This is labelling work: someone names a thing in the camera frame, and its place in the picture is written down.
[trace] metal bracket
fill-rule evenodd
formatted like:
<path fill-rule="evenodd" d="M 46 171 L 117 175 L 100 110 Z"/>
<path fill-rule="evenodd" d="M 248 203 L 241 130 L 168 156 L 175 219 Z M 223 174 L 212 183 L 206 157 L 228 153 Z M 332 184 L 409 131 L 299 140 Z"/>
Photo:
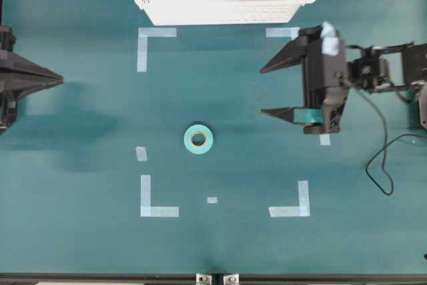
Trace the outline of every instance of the metal bracket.
<path fill-rule="evenodd" d="M 224 275 L 224 285 L 239 285 L 239 274 Z"/>
<path fill-rule="evenodd" d="M 195 283 L 196 285 L 212 285 L 212 275 L 196 274 Z"/>
<path fill-rule="evenodd" d="M 420 122 L 424 129 L 427 129 L 427 85 L 425 85 L 420 94 Z"/>

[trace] small tape piece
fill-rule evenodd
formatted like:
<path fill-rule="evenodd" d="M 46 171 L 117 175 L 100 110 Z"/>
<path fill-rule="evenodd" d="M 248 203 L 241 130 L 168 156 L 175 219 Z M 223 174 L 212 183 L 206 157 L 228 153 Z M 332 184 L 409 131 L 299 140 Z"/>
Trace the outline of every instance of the small tape piece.
<path fill-rule="evenodd" d="M 179 207 L 151 206 L 151 175 L 141 175 L 141 217 L 179 217 Z"/>
<path fill-rule="evenodd" d="M 322 53 L 328 56 L 337 56 L 340 53 L 340 40 L 337 37 L 323 38 Z"/>
<path fill-rule="evenodd" d="M 290 37 L 292 40 L 298 37 L 299 27 L 293 28 L 266 28 L 266 37 Z"/>
<path fill-rule="evenodd" d="M 281 217 L 309 217 L 310 216 L 310 199 L 308 193 L 308 181 L 298 182 L 299 206 L 281 206 L 269 207 L 270 216 L 273 218 Z"/>
<path fill-rule="evenodd" d="M 323 135 L 319 135 L 320 138 L 320 145 L 321 146 L 331 146 L 331 135 L 328 133 L 325 133 Z"/>
<path fill-rule="evenodd" d="M 137 72 L 147 72 L 148 37 L 176 37 L 176 28 L 139 28 Z"/>
<path fill-rule="evenodd" d="M 329 56 L 337 56 L 340 53 L 340 40 L 337 37 L 334 26 L 325 21 L 320 33 L 322 40 L 322 53 Z"/>
<path fill-rule="evenodd" d="M 139 162 L 146 162 L 148 160 L 147 148 L 136 147 L 136 158 Z"/>
<path fill-rule="evenodd" d="M 208 204 L 217 204 L 218 203 L 218 197 L 216 197 L 216 196 L 208 197 L 208 198 L 206 198 L 206 202 Z"/>

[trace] tape corner marking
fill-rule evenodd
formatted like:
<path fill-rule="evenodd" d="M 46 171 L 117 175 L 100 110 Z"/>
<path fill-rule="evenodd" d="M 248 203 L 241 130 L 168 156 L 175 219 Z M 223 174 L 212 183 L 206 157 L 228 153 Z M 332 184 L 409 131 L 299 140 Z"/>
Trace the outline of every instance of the tape corner marking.
<path fill-rule="evenodd" d="M 310 199 L 308 192 L 308 180 L 298 182 L 299 206 L 280 206 L 269 207 L 270 217 L 309 217 L 310 216 Z"/>

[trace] teal tape roll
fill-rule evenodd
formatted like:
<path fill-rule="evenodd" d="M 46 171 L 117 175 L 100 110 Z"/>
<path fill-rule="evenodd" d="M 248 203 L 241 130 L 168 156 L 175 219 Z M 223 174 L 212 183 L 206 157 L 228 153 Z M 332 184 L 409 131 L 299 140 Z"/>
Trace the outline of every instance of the teal tape roll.
<path fill-rule="evenodd" d="M 196 135 L 202 135 L 204 141 L 200 144 L 195 144 L 193 138 Z M 214 144 L 214 135 L 209 128 L 204 125 L 192 125 L 185 131 L 184 134 L 184 145 L 187 150 L 196 155 L 202 155 L 207 153 Z"/>

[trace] white tape marker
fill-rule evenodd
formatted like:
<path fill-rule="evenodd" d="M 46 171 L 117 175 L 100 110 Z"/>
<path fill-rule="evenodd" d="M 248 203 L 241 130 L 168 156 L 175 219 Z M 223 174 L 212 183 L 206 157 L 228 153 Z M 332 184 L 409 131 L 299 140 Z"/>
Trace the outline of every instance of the white tape marker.
<path fill-rule="evenodd" d="M 320 145 L 321 146 L 331 146 L 331 135 L 328 133 L 325 133 L 323 135 L 319 135 L 320 138 Z"/>
<path fill-rule="evenodd" d="M 150 175 L 141 175 L 141 217 L 179 217 L 179 207 L 151 206 Z"/>
<path fill-rule="evenodd" d="M 266 37 L 289 37 L 294 40 L 298 37 L 299 27 L 294 28 L 266 28 Z"/>
<path fill-rule="evenodd" d="M 139 162 L 146 162 L 148 160 L 147 148 L 145 147 L 136 147 L 136 159 Z"/>
<path fill-rule="evenodd" d="M 137 72 L 147 72 L 148 37 L 176 37 L 176 28 L 139 28 Z"/>
<path fill-rule="evenodd" d="M 218 204 L 218 197 L 216 196 L 208 197 L 206 198 L 206 202 L 208 204 Z"/>
<path fill-rule="evenodd" d="M 300 199 L 299 206 L 269 207 L 270 216 L 273 218 L 309 217 L 310 199 L 308 195 L 308 181 L 304 180 L 298 182 L 298 196 Z"/>

